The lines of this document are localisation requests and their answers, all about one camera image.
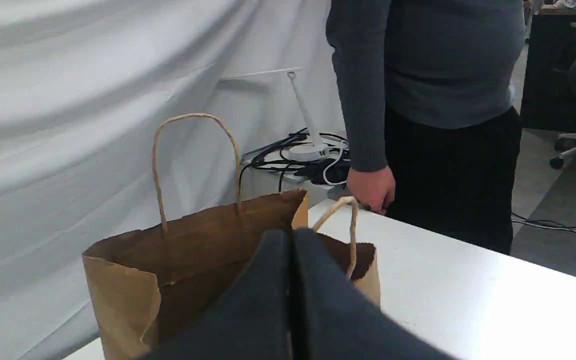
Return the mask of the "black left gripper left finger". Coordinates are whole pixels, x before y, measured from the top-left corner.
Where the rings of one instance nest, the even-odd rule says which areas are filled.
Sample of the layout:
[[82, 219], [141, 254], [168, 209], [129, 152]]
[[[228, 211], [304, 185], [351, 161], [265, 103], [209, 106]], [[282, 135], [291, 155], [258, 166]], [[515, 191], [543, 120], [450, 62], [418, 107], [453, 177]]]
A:
[[290, 237], [270, 230], [244, 271], [204, 314], [145, 360], [288, 360]]

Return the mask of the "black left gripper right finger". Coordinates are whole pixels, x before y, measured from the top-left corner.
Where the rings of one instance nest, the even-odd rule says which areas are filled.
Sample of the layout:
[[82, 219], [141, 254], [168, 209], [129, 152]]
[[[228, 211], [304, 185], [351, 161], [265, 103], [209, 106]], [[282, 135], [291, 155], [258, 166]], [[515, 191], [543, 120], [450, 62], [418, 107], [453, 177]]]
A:
[[319, 235], [292, 236], [295, 360], [449, 360], [386, 316], [348, 280]]

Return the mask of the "dark grey sleeved forearm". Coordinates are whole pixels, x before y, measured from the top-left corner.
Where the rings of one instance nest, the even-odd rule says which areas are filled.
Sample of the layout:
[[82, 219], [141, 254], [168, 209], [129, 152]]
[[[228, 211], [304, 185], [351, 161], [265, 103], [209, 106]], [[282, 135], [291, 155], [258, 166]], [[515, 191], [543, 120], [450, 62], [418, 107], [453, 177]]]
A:
[[387, 166], [384, 52], [388, 0], [333, 0], [326, 37], [350, 148], [350, 166], [375, 173]]

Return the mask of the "person's bare hand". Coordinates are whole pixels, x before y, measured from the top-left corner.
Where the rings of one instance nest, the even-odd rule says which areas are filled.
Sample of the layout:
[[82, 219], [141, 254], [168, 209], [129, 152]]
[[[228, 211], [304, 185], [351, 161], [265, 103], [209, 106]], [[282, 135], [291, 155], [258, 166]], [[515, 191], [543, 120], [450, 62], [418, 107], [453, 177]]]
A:
[[347, 176], [347, 187], [365, 208], [375, 214], [386, 215], [394, 201], [396, 181], [388, 166], [372, 172], [351, 168]]

